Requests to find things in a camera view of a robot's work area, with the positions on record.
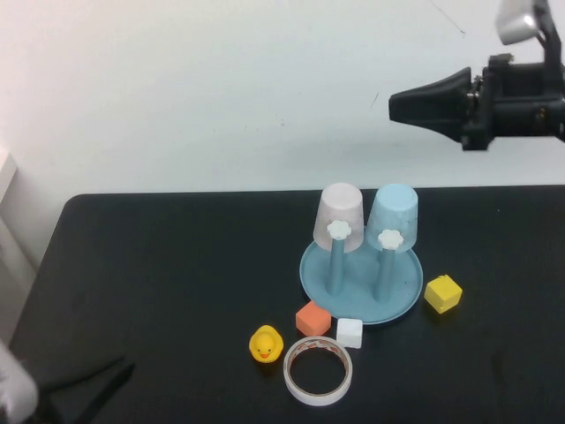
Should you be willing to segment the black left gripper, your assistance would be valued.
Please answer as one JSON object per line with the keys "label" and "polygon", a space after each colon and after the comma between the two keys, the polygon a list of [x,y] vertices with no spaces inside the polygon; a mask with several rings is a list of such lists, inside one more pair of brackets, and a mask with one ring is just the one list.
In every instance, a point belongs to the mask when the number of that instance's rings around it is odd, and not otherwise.
{"label": "black left gripper", "polygon": [[131,379],[135,364],[124,360],[124,355],[89,360],[51,376],[30,422],[90,423]]}

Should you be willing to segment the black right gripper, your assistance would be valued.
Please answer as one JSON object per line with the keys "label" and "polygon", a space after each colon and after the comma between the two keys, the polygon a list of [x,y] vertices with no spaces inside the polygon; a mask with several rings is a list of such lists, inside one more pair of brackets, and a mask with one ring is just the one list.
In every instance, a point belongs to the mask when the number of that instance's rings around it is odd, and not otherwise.
{"label": "black right gripper", "polygon": [[564,140],[564,65],[516,64],[510,54],[489,57],[471,90],[471,68],[388,100],[391,121],[442,134],[464,150],[486,150],[497,137]]}

